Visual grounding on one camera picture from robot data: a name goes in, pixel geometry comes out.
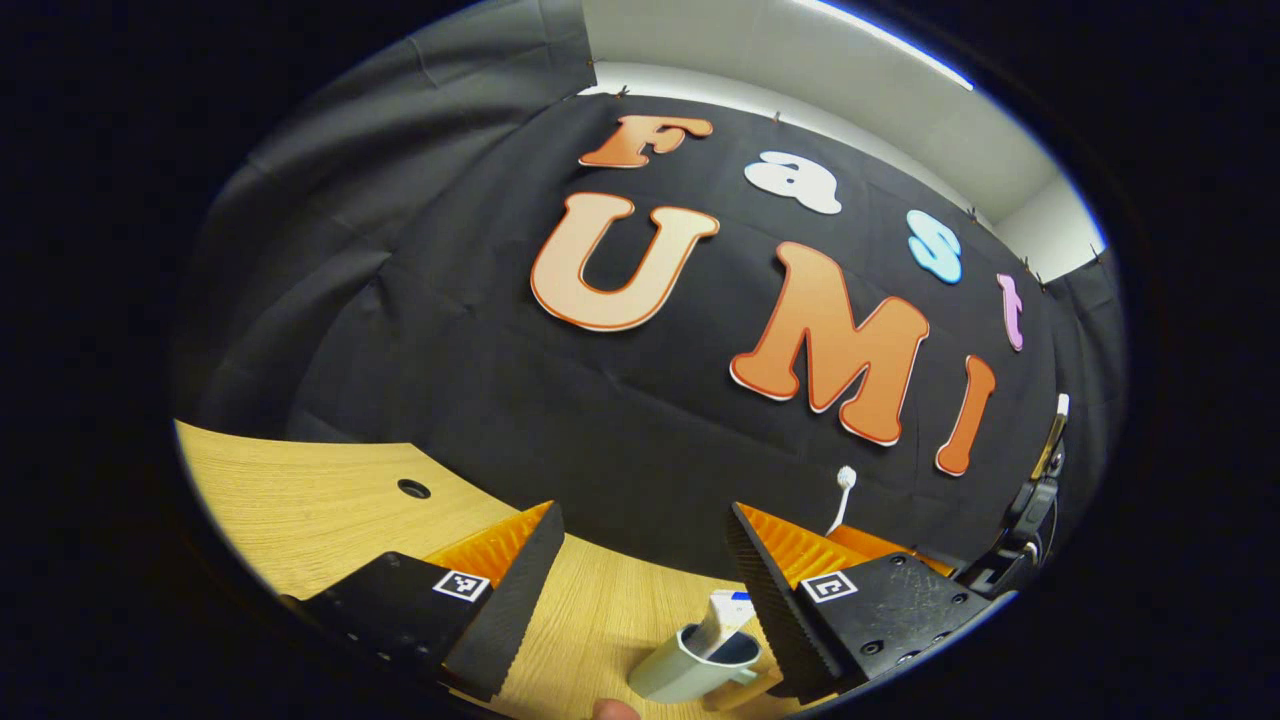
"orange letter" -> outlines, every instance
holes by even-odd
[[[969,375],[969,387],[964,391],[960,416],[956,418],[956,427],[951,429],[947,443],[938,448],[938,455],[934,459],[938,470],[957,478],[969,469],[969,450],[973,448],[973,438],[978,436],[978,425],[982,424],[982,413],[987,409],[987,398],[996,392],[996,374],[991,372],[989,365],[982,361],[982,357],[977,355],[965,357],[964,372]]]
[[[872,442],[896,443],[902,434],[897,416],[929,322],[910,302],[887,297],[855,327],[845,275],[835,260],[794,242],[780,245],[777,254],[787,275],[773,316],[755,351],[735,357],[730,374],[765,397],[791,400],[800,389],[792,366],[804,342],[809,407],[823,413],[865,372],[858,393],[840,406],[840,424]]]
[[[649,164],[649,158],[643,154],[645,145],[653,145],[653,151],[660,155],[680,147],[685,131],[698,137],[712,133],[709,122],[694,118],[623,115],[618,122],[622,127],[599,150],[579,158],[580,164],[589,168],[643,168]]]
[[[538,302],[557,318],[596,332],[643,324],[667,301],[694,245],[719,232],[719,220],[682,208],[658,208],[649,217],[658,233],[640,266],[621,290],[595,290],[582,279],[586,261],[613,220],[635,205],[626,197],[575,192],[564,200],[564,218],[534,260],[530,284]]]

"ceiling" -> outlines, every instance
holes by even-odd
[[[596,58],[722,76],[814,105],[906,152],[992,223],[1057,177],[1053,161],[980,88],[970,92],[792,0],[584,0],[582,6]]]

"cup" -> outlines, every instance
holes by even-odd
[[[710,657],[703,660],[685,647],[696,624],[658,646],[627,676],[627,684],[640,697],[662,703],[691,702],[728,680],[748,684],[756,673],[748,666],[760,659],[760,643],[745,633],[733,633]]]

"wooden table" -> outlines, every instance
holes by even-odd
[[[425,557],[517,512],[408,443],[280,442],[177,427],[209,514],[276,593],[311,597],[380,552]],[[403,493],[402,478],[430,497]],[[566,534],[507,683],[485,705],[520,720],[586,717],[600,697],[630,703],[644,720],[773,720],[800,710],[765,694],[710,712],[652,703],[627,687],[649,651],[703,618],[714,589],[745,588]],[[774,667],[759,620],[744,632],[764,647],[756,667]]]

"white wall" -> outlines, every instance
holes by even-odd
[[[996,225],[1014,255],[1027,258],[1032,270],[1048,282],[1089,260],[1106,242],[1066,177],[1059,173],[1043,190]]]
[[[918,160],[881,140],[878,136],[867,132],[844,118],[780,92],[721,76],[641,63],[608,63],[602,60],[595,64],[595,77],[596,85],[584,90],[580,95],[617,92],[626,85],[627,94],[630,95],[696,100],[768,118],[772,118],[774,113],[781,110],[783,123],[790,123],[837,140],[883,160],[929,186],[934,192],[960,208],[972,208],[975,205]],[[978,222],[995,233],[995,225],[987,220],[980,209],[978,210]]]

